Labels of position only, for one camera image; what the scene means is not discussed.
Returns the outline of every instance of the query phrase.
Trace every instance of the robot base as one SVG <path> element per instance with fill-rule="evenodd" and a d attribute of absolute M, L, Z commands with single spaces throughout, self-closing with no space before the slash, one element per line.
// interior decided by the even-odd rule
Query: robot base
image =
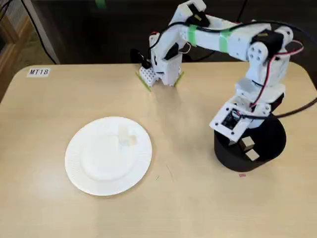
<path fill-rule="evenodd" d="M 250 136 L 254 141 L 253 149 L 259 158 L 250 160 L 239 142 L 229 145 L 229 139 L 214 131 L 214 151 L 218 160 L 227 168 L 237 172 L 251 171 L 279 156 L 286 145 L 286 133 L 278 119 L 267 119 L 261 126 L 248 129 L 241 138 Z"/>

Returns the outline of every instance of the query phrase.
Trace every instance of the green object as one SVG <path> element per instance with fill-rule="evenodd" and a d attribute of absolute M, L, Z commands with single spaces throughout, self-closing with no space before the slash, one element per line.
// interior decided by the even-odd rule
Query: green object
<path fill-rule="evenodd" d="M 188 41 L 192 46 L 196 47 L 196 36 L 195 31 L 197 29 L 196 25 L 190 25 L 188 28 Z"/>
<path fill-rule="evenodd" d="M 219 39 L 219 50 L 224 53 L 228 53 L 228 37 L 232 34 L 232 31 L 222 31 Z"/>
<path fill-rule="evenodd" d="M 178 82 L 180 81 L 180 79 L 183 77 L 184 73 L 185 73 L 185 72 L 182 72 L 182 73 L 180 74 L 180 76 L 178 77 L 178 79 L 176 80 L 176 82 L 175 82 L 175 84 L 174 84 L 174 87 L 176 87 L 176 85 L 178 84 Z"/>
<path fill-rule="evenodd" d="M 106 8 L 106 0 L 95 0 L 98 8 Z"/>
<path fill-rule="evenodd" d="M 138 76 L 139 80 L 143 83 L 143 85 L 147 88 L 147 90 L 149 92 L 151 92 L 150 87 L 144 82 L 144 80 L 141 78 L 141 76 L 137 72 L 135 72 L 135 74 Z"/>

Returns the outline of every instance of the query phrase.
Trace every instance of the wooden table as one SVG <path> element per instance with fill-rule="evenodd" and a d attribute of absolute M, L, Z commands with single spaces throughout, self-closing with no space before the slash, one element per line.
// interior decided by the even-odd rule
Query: wooden table
<path fill-rule="evenodd" d="M 209 122 L 247 63 L 185 63 L 176 88 L 152 92 L 132 64 L 49 67 L 47 78 L 18 72 L 0 105 L 1 238 L 316 237 L 317 107 L 283 119 L 284 152 L 240 178 L 216 159 Z M 284 82 L 278 113 L 316 97 L 296 64 Z M 140 123 L 153 158 L 134 188 L 96 197 L 71 184 L 64 153 L 108 116 Z"/>

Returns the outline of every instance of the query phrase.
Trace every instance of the white robotic arm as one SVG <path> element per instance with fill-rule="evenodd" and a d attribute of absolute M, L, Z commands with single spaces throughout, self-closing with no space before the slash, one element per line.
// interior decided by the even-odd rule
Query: white robotic arm
<path fill-rule="evenodd" d="M 198 22 L 202 21 L 202 15 L 197 13 L 205 9 L 206 5 L 202 0 L 189 0 L 178 6 L 170 25 L 185 23 L 190 17 L 196 18 Z M 217 17 L 204 16 L 209 25 L 205 29 L 220 31 L 237 25 Z M 270 38 L 271 42 L 264 41 L 264 38 Z M 263 122 L 243 118 L 241 115 L 268 116 L 271 104 L 283 97 L 285 86 L 280 82 L 286 73 L 290 57 L 285 55 L 275 58 L 273 54 L 286 52 L 285 46 L 292 40 L 293 32 L 290 28 L 283 26 L 272 31 L 270 24 L 255 24 L 220 33 L 202 31 L 196 29 L 195 25 L 176 24 L 161 36 L 159 33 L 150 36 L 152 67 L 142 67 L 140 76 L 150 87 L 159 79 L 164 85 L 173 86 L 181 73 L 182 54 L 179 49 L 186 42 L 248 61 L 250 68 L 246 76 L 236 83 L 235 95 L 224 104 L 210 123 L 211 128 L 232 141 L 238 141 L 247 128 L 258 127 Z M 263 86 L 265 90 L 257 98 Z"/>

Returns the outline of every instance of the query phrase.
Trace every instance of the paper plate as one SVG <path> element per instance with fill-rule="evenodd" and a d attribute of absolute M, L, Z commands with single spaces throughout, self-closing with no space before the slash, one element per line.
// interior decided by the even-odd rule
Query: paper plate
<path fill-rule="evenodd" d="M 133 187 L 148 170 L 152 144 L 135 121 L 108 117 L 81 128 L 65 154 L 70 181 L 80 190 L 99 196 Z"/>

